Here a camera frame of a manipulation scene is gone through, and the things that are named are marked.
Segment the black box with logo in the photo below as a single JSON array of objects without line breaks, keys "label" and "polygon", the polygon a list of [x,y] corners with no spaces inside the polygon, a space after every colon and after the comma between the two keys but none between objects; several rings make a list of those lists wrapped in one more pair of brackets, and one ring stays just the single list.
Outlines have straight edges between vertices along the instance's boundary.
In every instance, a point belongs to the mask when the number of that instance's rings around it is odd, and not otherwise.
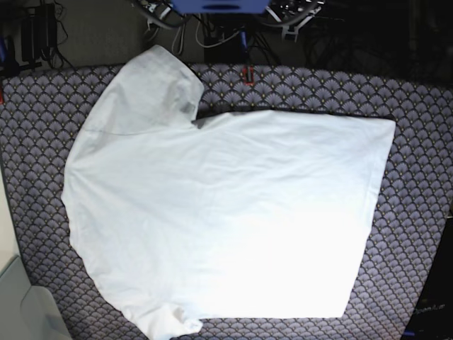
[{"label": "black box with logo", "polygon": [[452,260],[452,219],[449,218],[402,339],[452,338]]}]

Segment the red black clamp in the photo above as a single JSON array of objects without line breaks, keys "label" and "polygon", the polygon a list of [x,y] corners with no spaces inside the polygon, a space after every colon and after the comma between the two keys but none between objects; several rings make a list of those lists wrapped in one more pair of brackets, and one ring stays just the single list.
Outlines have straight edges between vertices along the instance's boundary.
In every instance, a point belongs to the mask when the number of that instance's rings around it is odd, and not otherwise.
[{"label": "red black clamp", "polygon": [[251,65],[247,65],[243,68],[243,82],[245,85],[254,85],[254,69]]}]

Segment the white T-shirt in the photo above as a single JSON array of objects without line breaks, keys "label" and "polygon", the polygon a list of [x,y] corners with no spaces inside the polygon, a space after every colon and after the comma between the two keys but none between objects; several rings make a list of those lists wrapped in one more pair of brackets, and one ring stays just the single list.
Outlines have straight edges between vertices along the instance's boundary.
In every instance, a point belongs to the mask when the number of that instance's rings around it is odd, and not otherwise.
[{"label": "white T-shirt", "polygon": [[204,87],[160,46],[129,61],[71,148],[70,243],[150,339],[211,318],[339,318],[396,124],[261,110],[197,118]]}]

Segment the patterned blue table cloth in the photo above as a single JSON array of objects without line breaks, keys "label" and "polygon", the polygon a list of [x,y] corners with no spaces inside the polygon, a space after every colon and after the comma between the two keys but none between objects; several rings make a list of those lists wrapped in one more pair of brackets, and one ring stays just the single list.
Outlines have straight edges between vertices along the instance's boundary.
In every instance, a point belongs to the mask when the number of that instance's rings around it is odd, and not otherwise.
[{"label": "patterned blue table cloth", "polygon": [[[109,305],[69,243],[63,168],[118,66],[37,72],[1,83],[1,167],[32,283],[50,290],[74,339],[142,339]],[[254,109],[358,114],[396,121],[371,235],[339,319],[210,319],[196,339],[399,339],[437,253],[452,203],[452,92],[377,76],[294,67],[194,64],[200,115]]]}]

